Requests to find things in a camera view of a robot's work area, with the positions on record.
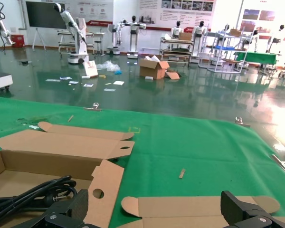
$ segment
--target red box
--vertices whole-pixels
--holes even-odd
[[[25,46],[23,35],[11,35],[10,37],[11,37],[11,41],[15,43],[13,45],[14,48],[22,48]]]

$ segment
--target television screen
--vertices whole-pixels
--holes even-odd
[[[54,10],[54,3],[27,1],[28,20],[31,27],[66,29],[60,13]]]

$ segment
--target green mat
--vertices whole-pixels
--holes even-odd
[[[237,61],[243,60],[245,57],[245,53],[238,53]],[[263,63],[263,64],[276,64],[276,55],[275,54],[267,54],[267,53],[254,53],[247,52],[247,56],[245,59],[246,62],[252,63]]]
[[[126,196],[268,195],[285,216],[285,173],[269,155],[271,148],[251,129],[223,121],[33,103],[0,98],[0,137],[40,120],[53,124],[134,131],[110,227],[137,220],[125,214]],[[183,179],[178,176],[186,169]]]

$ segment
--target paper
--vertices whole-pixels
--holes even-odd
[[[76,85],[78,84],[79,82],[75,82],[75,81],[69,81],[69,84],[73,84],[73,85]]]
[[[104,90],[107,92],[114,92],[115,91],[115,89],[104,89]]]
[[[71,77],[61,77],[60,80],[71,80]]]
[[[46,82],[60,82],[59,79],[47,79]]]
[[[93,84],[84,84],[84,87],[92,87]]]
[[[113,85],[119,85],[119,86],[122,86],[124,84],[123,81],[116,81],[113,83]]]

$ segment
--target paper scrap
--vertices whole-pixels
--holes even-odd
[[[72,115],[72,116],[69,118],[68,122],[70,122],[70,121],[73,119],[73,117],[74,117],[74,115]]]
[[[30,126],[28,126],[28,127],[33,128],[34,130],[39,129],[39,127],[38,127],[38,126],[35,126],[35,125],[30,125]]]
[[[60,80],[71,80],[71,77],[61,77]]]
[[[119,85],[119,86],[122,86],[124,84],[123,81],[116,81],[113,83],[113,85]]]
[[[94,84],[84,84],[84,87],[92,87]]]
[[[184,174],[185,174],[185,171],[186,171],[185,169],[182,169],[182,170],[181,170],[180,176],[179,176],[180,179],[183,178],[183,176],[184,176]]]
[[[59,79],[47,79],[46,82],[60,82]]]
[[[104,89],[104,91],[107,91],[107,92],[114,92],[116,89]]]
[[[79,82],[75,82],[75,81],[69,81],[69,84],[73,84],[73,85],[76,85],[78,84]]]

